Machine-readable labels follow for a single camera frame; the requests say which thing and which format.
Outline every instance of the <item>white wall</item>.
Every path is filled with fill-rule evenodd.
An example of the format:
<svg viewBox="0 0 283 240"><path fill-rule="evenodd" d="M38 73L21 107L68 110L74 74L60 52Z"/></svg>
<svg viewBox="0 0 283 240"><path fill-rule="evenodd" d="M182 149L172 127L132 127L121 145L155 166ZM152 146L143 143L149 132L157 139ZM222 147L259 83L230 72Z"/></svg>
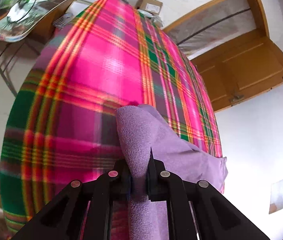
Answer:
<svg viewBox="0 0 283 240"><path fill-rule="evenodd" d="M159 1L167 26L210 0ZM283 0L262 2L270 38L283 51ZM272 240L283 239L283 209L268 215L270 185L283 179L283 85L217 113L216 119L228 157L225 196Z"/></svg>

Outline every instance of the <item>table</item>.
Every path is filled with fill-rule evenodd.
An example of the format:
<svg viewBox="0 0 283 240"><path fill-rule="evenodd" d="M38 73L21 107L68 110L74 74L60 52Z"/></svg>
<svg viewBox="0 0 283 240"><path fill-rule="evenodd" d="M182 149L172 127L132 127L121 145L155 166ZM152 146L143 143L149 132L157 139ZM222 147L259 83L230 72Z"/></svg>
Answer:
<svg viewBox="0 0 283 240"><path fill-rule="evenodd" d="M18 0L15 0L12 4L14 5L17 3ZM24 9L26 11L30 10L29 14L30 16L25 18L24 20L20 22L8 22L7 16L0 20L0 41L8 42L7 46L5 47L5 50L9 47L9 45L12 42L21 41L24 39L31 30L36 26L36 24L43 19L47 14L49 14L51 11L53 11L55 8L57 8L62 3L66 2L67 0L48 0L36 3L33 8L31 8L32 4L26 4L24 6ZM34 48L25 41L25 44L27 44L31 49L34 50ZM2 78L4 79L5 83L7 84L8 88L11 90L11 92L16 96L17 92L15 91L12 83L10 80L6 78L4 75L4 71L6 70L8 64L4 66L3 70L0 67L0 74Z"/></svg>

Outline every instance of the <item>chair leg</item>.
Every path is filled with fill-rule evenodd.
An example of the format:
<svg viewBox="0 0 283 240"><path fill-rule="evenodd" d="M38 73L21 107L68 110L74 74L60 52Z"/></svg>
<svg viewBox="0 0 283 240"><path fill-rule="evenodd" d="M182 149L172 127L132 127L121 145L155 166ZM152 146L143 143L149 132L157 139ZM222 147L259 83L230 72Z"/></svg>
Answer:
<svg viewBox="0 0 283 240"><path fill-rule="evenodd" d="M25 44L25 42L22 43L22 44L18 47L18 49L15 51L15 53L11 56L11 58L10 58L9 61L8 61L8 63L7 63L7 64L5 65L5 67L3 68L3 72L5 72L5 70L7 69L8 65L9 65L10 62L12 61L12 59L16 56L17 52L21 49L21 47L22 47L24 44Z"/></svg>
<svg viewBox="0 0 283 240"><path fill-rule="evenodd" d="M4 50L0 53L0 57L1 55L5 52L5 50L11 45L11 43L7 43L6 47L4 48ZM16 97L17 96L17 92L14 88L14 85L7 79L7 77L5 76L3 70L0 67L0 75L2 76L3 80L5 81L7 87L9 88L9 90L11 91L11 93Z"/></svg>
<svg viewBox="0 0 283 240"><path fill-rule="evenodd" d="M35 53L37 54L37 56L40 55L40 52L39 52L37 49L35 49L35 47L34 47L33 45L31 45L31 44L29 43L29 41L27 41L26 39L25 39L25 44L26 44L33 52L35 52Z"/></svg>

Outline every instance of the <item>bed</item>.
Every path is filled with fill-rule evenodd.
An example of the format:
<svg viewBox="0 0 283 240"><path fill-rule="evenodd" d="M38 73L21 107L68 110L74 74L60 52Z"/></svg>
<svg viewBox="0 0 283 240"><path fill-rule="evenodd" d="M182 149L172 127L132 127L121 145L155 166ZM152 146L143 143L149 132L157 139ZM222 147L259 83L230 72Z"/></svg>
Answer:
<svg viewBox="0 0 283 240"><path fill-rule="evenodd" d="M2 148L1 196L17 232L73 179L123 158L115 110L154 106L184 140L222 157L214 112L195 67L158 27L121 0L98 0L44 48L11 109ZM113 239L128 239L127 206Z"/></svg>

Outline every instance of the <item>wooden door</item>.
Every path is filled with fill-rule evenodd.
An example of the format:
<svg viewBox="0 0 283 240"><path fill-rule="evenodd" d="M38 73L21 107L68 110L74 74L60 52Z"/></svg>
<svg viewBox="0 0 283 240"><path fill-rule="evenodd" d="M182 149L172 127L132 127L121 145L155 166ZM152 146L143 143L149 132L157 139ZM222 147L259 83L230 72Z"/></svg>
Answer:
<svg viewBox="0 0 283 240"><path fill-rule="evenodd" d="M214 111L283 84L283 52L260 30L228 41L192 60Z"/></svg>

